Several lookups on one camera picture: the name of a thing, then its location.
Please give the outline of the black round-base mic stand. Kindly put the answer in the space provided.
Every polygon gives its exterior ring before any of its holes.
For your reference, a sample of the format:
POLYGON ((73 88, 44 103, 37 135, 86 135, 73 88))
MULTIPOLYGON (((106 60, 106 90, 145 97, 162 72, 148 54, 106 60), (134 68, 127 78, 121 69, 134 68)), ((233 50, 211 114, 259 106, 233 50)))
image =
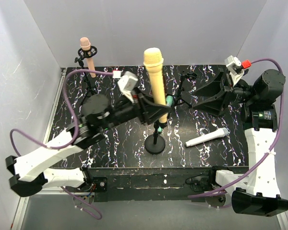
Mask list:
POLYGON ((148 153, 158 155, 164 151, 166 146, 165 139, 161 136, 163 128, 158 120, 154 123, 154 129, 153 134, 145 139, 144 148, 148 153))

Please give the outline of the yellow microphone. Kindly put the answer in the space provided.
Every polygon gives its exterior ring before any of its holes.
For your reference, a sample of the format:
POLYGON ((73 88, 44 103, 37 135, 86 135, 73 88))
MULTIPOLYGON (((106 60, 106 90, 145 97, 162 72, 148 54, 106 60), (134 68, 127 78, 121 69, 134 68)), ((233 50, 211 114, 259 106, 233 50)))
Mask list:
POLYGON ((164 59, 159 48, 152 47, 144 51, 144 66, 149 75, 154 102, 160 105, 166 105, 163 62, 164 59))

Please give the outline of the pink microphone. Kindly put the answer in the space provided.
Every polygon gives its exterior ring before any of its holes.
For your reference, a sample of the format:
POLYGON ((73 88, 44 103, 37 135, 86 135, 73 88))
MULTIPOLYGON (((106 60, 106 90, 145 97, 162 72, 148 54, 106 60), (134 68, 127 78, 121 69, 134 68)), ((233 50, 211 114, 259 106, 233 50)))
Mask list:
POLYGON ((93 56, 96 54, 96 47, 91 45, 91 42, 87 37, 82 37, 80 39, 80 47, 84 58, 86 58, 88 69, 95 71, 93 56))

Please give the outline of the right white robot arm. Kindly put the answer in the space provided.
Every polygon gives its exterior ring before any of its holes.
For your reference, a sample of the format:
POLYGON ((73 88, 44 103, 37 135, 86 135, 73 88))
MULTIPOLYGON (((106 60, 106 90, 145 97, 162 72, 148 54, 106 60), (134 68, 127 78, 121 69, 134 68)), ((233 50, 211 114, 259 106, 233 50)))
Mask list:
POLYGON ((203 193, 204 197, 227 192, 238 214, 272 217, 288 210, 288 201, 281 197, 276 181, 274 151, 281 117, 274 103, 285 82, 285 76, 275 69, 266 70, 251 86, 243 80, 234 83, 228 72, 221 71, 195 91, 196 96, 204 97, 196 109, 212 115, 223 115, 231 102, 242 104, 249 159, 249 170, 240 176, 227 167, 214 166, 209 182, 217 189, 203 193))

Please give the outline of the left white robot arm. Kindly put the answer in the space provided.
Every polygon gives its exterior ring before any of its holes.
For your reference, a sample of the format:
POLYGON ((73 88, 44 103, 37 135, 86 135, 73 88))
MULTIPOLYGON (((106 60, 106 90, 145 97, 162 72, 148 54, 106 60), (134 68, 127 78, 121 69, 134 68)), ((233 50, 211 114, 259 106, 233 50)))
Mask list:
POLYGON ((135 118, 150 125, 170 112, 168 104, 154 103, 152 97, 141 92, 134 94, 133 100, 124 97, 112 107, 103 94, 89 97, 77 124, 70 124, 53 140, 26 155, 6 158, 7 170, 12 174, 10 188, 20 197, 28 197, 44 188, 82 188, 91 184, 92 176, 83 168, 63 170, 53 169, 52 165, 102 141, 106 130, 135 118))

